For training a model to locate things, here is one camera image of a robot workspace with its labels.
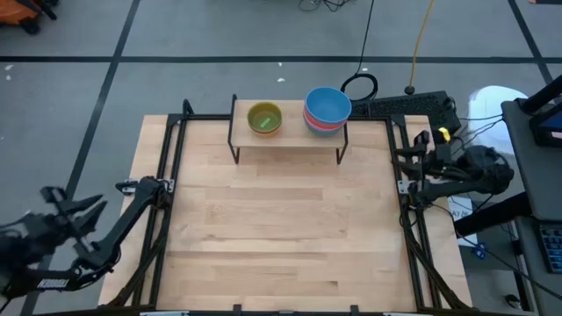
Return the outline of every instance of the small wooden shelf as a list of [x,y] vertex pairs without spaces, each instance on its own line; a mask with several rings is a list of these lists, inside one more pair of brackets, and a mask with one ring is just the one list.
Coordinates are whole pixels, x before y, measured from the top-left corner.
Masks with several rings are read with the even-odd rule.
[[[257,136],[248,125],[248,111],[258,102],[272,102],[281,109],[283,122],[277,134],[271,138]],[[339,164],[348,144],[347,126],[334,136],[318,136],[306,126],[303,118],[304,108],[304,100],[238,100],[233,96],[228,145],[233,151],[234,160],[238,162],[241,147],[316,147],[336,148]]]

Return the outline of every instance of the wooden shelf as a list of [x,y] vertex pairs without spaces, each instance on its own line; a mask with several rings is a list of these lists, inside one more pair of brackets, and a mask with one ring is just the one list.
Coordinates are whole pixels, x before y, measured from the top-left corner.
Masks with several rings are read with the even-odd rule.
[[[272,102],[281,109],[283,123],[271,138],[257,136],[248,126],[248,111],[258,102]],[[326,147],[345,144],[343,129],[331,137],[321,137],[308,129],[303,118],[303,100],[236,100],[232,126],[233,147]]]

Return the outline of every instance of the pink bowl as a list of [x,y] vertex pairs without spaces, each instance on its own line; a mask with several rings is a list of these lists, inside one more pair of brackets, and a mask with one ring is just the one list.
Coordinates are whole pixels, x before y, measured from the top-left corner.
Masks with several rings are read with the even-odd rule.
[[321,130],[335,130],[339,127],[342,127],[345,122],[347,121],[347,119],[345,119],[344,121],[338,123],[338,124],[327,124],[327,123],[322,123],[320,122],[318,119],[314,118],[312,115],[310,115],[310,113],[306,110],[303,110],[303,112],[305,113],[305,118],[308,121],[308,123],[310,123],[312,126],[318,127]]
[[312,124],[308,118],[306,118],[306,115],[303,115],[303,119],[305,120],[306,124],[309,127],[312,127],[315,131],[320,132],[320,133],[335,133],[338,132],[342,127],[337,127],[337,128],[330,128],[330,129],[325,129],[325,128],[319,128],[318,126],[315,126],[314,124]]

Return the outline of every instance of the wooden table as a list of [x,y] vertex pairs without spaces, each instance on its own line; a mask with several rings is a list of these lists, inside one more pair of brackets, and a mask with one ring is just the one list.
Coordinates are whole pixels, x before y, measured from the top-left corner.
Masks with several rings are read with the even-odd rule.
[[[411,141],[429,128],[426,117],[406,121]],[[165,122],[144,118],[131,178],[155,174]],[[158,309],[415,311],[385,123],[352,121],[348,128],[339,166],[333,149],[262,147],[245,149],[236,165],[228,121],[189,121]],[[130,201],[125,197],[124,209]],[[448,207],[444,198],[436,203]],[[136,269],[147,213],[106,275],[100,303]],[[425,214],[437,270],[471,305],[449,215],[436,208]],[[424,300],[431,306],[427,286]]]

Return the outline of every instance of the stacked bowls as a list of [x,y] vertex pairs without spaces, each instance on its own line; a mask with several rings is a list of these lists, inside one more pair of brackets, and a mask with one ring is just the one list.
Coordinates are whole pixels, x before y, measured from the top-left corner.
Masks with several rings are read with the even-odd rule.
[[351,114],[351,101],[341,91],[321,87],[308,92],[303,117],[308,128],[319,136],[337,134]]

